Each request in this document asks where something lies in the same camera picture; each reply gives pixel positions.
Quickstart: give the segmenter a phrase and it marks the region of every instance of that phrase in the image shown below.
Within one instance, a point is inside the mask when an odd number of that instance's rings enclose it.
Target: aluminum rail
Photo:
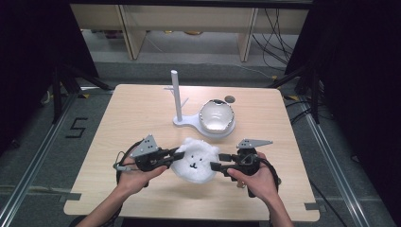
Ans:
[[[38,151],[36,152],[35,156],[30,162],[28,168],[26,169],[24,176],[22,177],[20,182],[18,182],[18,184],[15,186],[14,191],[9,197],[6,205],[2,207],[2,210],[0,212],[1,227],[8,227],[11,224],[12,220],[14,219],[14,216],[16,215],[19,207],[21,206],[21,203],[23,202],[30,185],[35,179],[35,176],[37,175],[40,167],[42,166],[42,163],[44,162],[44,159],[48,151],[53,145],[53,142],[60,130],[60,127],[66,115],[68,114],[68,111],[70,110],[72,104],[77,98],[78,94],[70,94],[68,96],[63,105],[64,110],[61,116],[59,117],[59,120],[51,125],[46,137],[41,143],[41,146],[39,147]]]
[[[306,99],[302,96],[300,97],[300,100],[306,101]],[[309,108],[309,105],[305,103],[302,105],[302,108],[305,111]],[[313,131],[313,134],[315,135],[316,140],[318,141],[324,159],[327,162],[331,173],[333,174],[334,180],[342,197],[344,198],[344,202],[348,207],[354,223],[356,226],[371,226],[368,219],[366,219],[362,206],[360,205],[354,190],[351,188],[351,185],[348,183],[344,173],[342,172],[340,164],[337,162],[336,156],[334,155],[333,150],[330,148],[321,126],[315,123],[315,120],[311,114],[308,114],[306,119]]]

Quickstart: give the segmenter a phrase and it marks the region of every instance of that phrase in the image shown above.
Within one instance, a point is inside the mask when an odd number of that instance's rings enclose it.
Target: tape mark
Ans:
[[[67,135],[67,136],[65,136],[65,138],[68,138],[68,139],[78,139],[78,138],[82,137],[83,132],[85,131],[86,128],[83,128],[83,127],[75,127],[75,125],[77,124],[77,121],[79,121],[79,120],[87,120],[87,119],[88,119],[88,117],[76,117],[75,120],[74,120],[73,125],[72,125],[71,128],[70,128],[70,130],[77,130],[77,131],[80,131],[80,132],[79,132],[79,135]]]

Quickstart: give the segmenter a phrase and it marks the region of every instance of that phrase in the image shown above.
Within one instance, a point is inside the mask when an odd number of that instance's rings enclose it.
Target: gray floor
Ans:
[[[183,82],[188,84],[196,82],[198,85],[264,87],[272,82],[273,76],[279,78],[283,76],[282,71],[269,68],[266,62],[272,67],[281,69],[285,67],[274,58],[265,56],[264,59],[262,51],[255,42],[252,44],[248,61],[241,62],[235,34],[202,33],[199,36],[190,36],[178,31],[168,34],[163,31],[151,31],[136,61],[129,60],[122,39],[106,39],[103,33],[92,33],[89,30],[84,30],[82,34],[102,80],[111,85],[138,81],[162,83],[164,82],[161,80],[162,77],[169,77],[168,68],[175,65],[180,68],[179,75],[184,78]],[[256,35],[256,38],[264,42],[261,35]],[[284,36],[284,38],[292,46],[297,39],[296,36]],[[284,57],[281,51],[274,48],[272,51]],[[224,79],[218,80],[216,78],[218,75]],[[91,85],[85,81],[80,83],[82,86]],[[280,88],[283,96],[295,95],[293,92],[295,84],[296,79],[283,85]],[[110,97],[111,94],[98,93],[74,101],[10,226],[68,226],[74,219],[63,213],[63,202],[74,183]],[[294,101],[285,100],[286,104],[292,102]],[[352,150],[342,137],[330,112],[325,107],[320,107],[319,110],[320,127],[324,137],[352,193],[356,195],[369,225],[395,226],[361,166],[350,159]],[[19,138],[21,146],[10,148],[0,157],[0,204],[3,205],[8,201],[13,187],[20,182],[41,146],[51,127],[52,111],[51,102],[39,109]],[[302,105],[292,105],[288,107],[288,117],[291,119],[302,111]],[[66,136],[77,133],[70,130],[77,117],[88,118],[79,121],[77,125],[86,128],[85,133],[79,139],[68,139]],[[307,174],[347,226],[360,226],[346,205],[346,200],[310,124],[307,116],[293,125]],[[321,209],[320,220],[314,223],[296,223],[296,226],[341,226],[339,218],[315,188],[314,194]]]

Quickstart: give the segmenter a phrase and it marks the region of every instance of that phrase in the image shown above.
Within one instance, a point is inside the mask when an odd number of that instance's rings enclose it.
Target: person's right hand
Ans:
[[[266,159],[264,153],[257,152],[257,156]],[[278,195],[273,176],[269,168],[262,163],[260,163],[259,170],[252,176],[245,175],[233,168],[227,169],[227,172],[238,181],[246,184],[253,194],[264,202],[266,202],[268,198]]]

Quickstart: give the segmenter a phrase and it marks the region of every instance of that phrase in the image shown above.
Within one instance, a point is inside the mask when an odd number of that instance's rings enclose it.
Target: white vertical pole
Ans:
[[[183,115],[181,113],[181,99],[180,99],[180,88],[178,83],[178,73],[175,70],[171,70],[171,80],[173,82],[174,99],[176,103],[177,120],[183,121]]]

